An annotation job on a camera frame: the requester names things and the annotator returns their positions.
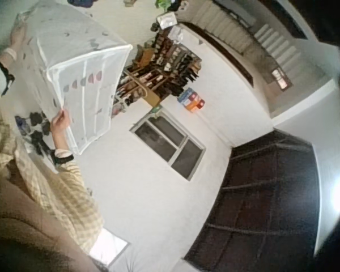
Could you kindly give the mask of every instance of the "plaid shirt sleeve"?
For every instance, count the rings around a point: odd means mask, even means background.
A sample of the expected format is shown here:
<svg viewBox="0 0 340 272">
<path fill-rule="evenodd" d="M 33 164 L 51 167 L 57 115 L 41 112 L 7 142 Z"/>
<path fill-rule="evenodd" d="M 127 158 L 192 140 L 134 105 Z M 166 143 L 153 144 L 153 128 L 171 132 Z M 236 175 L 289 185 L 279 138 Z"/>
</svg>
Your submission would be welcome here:
<svg viewBox="0 0 340 272">
<path fill-rule="evenodd" d="M 72 160 L 57 166 L 58 174 L 49 168 L 39 170 L 20 145 L 20 140 L 16 139 L 10 125 L 0 119 L 0 178 L 7 176 L 7 163 L 12 160 L 32 199 L 55 217 L 80 248 L 88 253 L 104 221 L 97 203 L 85 188 L 76 162 Z"/>
</svg>

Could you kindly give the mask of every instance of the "stair step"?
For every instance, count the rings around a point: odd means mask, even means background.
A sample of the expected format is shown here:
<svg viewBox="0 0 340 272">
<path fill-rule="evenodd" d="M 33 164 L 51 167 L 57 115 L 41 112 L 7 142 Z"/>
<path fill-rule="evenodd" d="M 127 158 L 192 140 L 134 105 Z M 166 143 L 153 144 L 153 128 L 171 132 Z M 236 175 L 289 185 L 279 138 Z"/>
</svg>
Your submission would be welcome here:
<svg viewBox="0 0 340 272">
<path fill-rule="evenodd" d="M 269 36 L 272 35 L 274 30 L 272 28 L 268 29 L 261 37 L 258 38 L 258 42 L 262 44 Z"/>
<path fill-rule="evenodd" d="M 285 73 L 288 73 L 290 70 L 292 70 L 292 68 L 297 65 L 300 56 L 301 56 L 300 52 L 297 52 L 295 55 L 293 55 L 288 61 L 281 65 L 282 70 Z"/>
<path fill-rule="evenodd" d="M 297 49 L 294 46 L 289 47 L 286 51 L 284 51 L 277 59 L 278 64 L 284 63 L 288 58 L 291 58 L 294 54 L 296 54 Z"/>
<path fill-rule="evenodd" d="M 229 39 L 228 44 L 234 48 L 235 44 L 237 43 L 237 39 L 238 39 L 238 34 L 240 33 L 240 27 L 237 26 L 233 29 L 232 33 L 231 33 L 231 39 Z"/>
<path fill-rule="evenodd" d="M 214 14 L 214 17 L 209 22 L 209 24 L 205 27 L 205 29 L 210 33 L 214 31 L 215 27 L 221 22 L 222 18 L 225 18 L 225 12 L 221 10 L 220 7 L 218 7 L 217 5 L 215 6 L 218 8 L 218 10 Z"/>
<path fill-rule="evenodd" d="M 258 40 L 258 38 L 261 37 L 261 35 L 264 34 L 269 27 L 270 26 L 268 24 L 265 24 L 260 28 L 260 30 L 257 31 L 256 34 L 254 34 L 254 37 Z"/>
<path fill-rule="evenodd" d="M 221 32 L 221 34 L 219 35 L 219 38 L 222 41 L 225 41 L 227 37 L 229 37 L 230 33 L 232 31 L 232 25 L 229 23 L 226 28 Z"/>
<path fill-rule="evenodd" d="M 269 36 L 263 43 L 263 48 L 267 48 L 277 37 L 279 36 L 279 33 L 276 31 L 271 36 Z"/>
<path fill-rule="evenodd" d="M 204 14 L 208 11 L 211 5 L 214 5 L 211 0 L 206 1 L 195 14 L 194 18 L 192 19 L 192 23 L 198 25 L 198 22 L 203 18 Z"/>
<path fill-rule="evenodd" d="M 242 47 L 240 48 L 240 53 L 244 53 L 244 51 L 250 46 L 252 43 L 254 43 L 254 40 L 251 37 L 248 37 L 246 41 L 243 42 Z"/>
<path fill-rule="evenodd" d="M 220 22 L 220 24 L 218 24 L 218 26 L 213 31 L 214 36 L 215 37 L 219 37 L 221 32 L 226 28 L 227 24 L 228 24 L 228 20 L 227 19 L 225 19 L 222 22 Z"/>
<path fill-rule="evenodd" d="M 248 33 L 245 31 L 241 31 L 238 35 L 238 41 L 234 44 L 234 47 L 238 52 L 241 52 L 241 48 L 243 47 L 243 43 L 245 43 L 248 39 Z"/>
<path fill-rule="evenodd" d="M 212 4 L 209 9 L 204 13 L 203 17 L 200 18 L 198 21 L 198 26 L 202 29 L 205 29 L 207 25 L 211 23 L 211 21 L 214 18 L 214 15 L 218 11 L 217 8 L 219 8 L 216 4 Z"/>
<path fill-rule="evenodd" d="M 280 45 L 281 42 L 283 42 L 283 41 L 284 41 L 284 37 L 283 37 L 283 36 L 279 37 L 277 40 L 275 40 L 274 42 L 272 42 L 272 43 L 266 48 L 267 52 L 270 53 L 270 54 L 272 54 L 272 52 L 277 48 L 277 46 Z"/>
<path fill-rule="evenodd" d="M 287 48 L 290 46 L 290 42 L 289 41 L 284 41 L 279 47 L 276 48 L 275 51 L 273 51 L 271 53 L 271 56 L 274 57 L 276 59 L 277 56 L 279 56 L 280 54 L 282 54 L 282 52 L 284 52 L 285 50 L 287 50 Z"/>
</svg>

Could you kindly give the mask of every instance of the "white mesh laundry hamper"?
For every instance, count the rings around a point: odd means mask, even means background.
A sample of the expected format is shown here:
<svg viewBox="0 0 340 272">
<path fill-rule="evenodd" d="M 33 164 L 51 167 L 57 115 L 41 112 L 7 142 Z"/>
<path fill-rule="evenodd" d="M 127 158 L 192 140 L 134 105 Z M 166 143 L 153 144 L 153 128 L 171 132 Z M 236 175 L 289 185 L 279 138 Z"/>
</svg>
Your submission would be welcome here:
<svg viewBox="0 0 340 272">
<path fill-rule="evenodd" d="M 132 46 L 53 0 L 22 16 L 28 24 L 18 54 L 23 78 L 48 119 L 60 108 L 69 110 L 67 140 L 81 154 L 110 128 L 114 93 Z"/>
</svg>

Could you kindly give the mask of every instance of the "person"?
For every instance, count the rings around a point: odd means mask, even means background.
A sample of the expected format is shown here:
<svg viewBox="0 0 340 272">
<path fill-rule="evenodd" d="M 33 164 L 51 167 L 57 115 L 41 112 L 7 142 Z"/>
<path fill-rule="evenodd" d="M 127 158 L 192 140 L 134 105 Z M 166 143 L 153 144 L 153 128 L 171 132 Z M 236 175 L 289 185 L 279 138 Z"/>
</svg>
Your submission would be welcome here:
<svg viewBox="0 0 340 272">
<path fill-rule="evenodd" d="M 9 68 L 26 40 L 25 22 L 10 37 L 0 55 L 0 99 L 14 80 Z M 9 118 L 0 110 L 0 271 L 103 269 L 87 255 L 104 222 L 66 142 L 68 111 L 50 126 L 55 157 L 64 162 L 58 173 L 30 159 Z"/>
</svg>

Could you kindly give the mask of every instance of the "white wall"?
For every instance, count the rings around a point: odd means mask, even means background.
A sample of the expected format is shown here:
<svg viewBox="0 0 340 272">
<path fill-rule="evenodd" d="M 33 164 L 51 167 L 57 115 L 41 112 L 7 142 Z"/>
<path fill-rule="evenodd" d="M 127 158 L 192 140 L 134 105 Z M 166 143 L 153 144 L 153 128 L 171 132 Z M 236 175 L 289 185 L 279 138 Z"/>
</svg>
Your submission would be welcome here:
<svg viewBox="0 0 340 272">
<path fill-rule="evenodd" d="M 232 146 L 239 146 L 273 129 L 262 91 L 254 89 L 222 54 L 182 26 L 182 44 L 202 59 L 199 78 L 189 83 L 206 102 L 201 116 Z"/>
<path fill-rule="evenodd" d="M 131 245 L 136 272 L 168 272 L 199 234 L 223 180 L 231 150 L 174 97 L 166 110 L 204 146 L 191 181 L 185 180 L 130 129 L 151 109 L 140 100 L 118 115 L 109 133 L 77 157 L 86 185 L 100 205 L 105 228 Z"/>
<path fill-rule="evenodd" d="M 313 144 L 321 190 L 318 250 L 340 216 L 340 91 L 328 83 L 313 99 L 298 114 L 279 116 L 275 127 Z"/>
</svg>

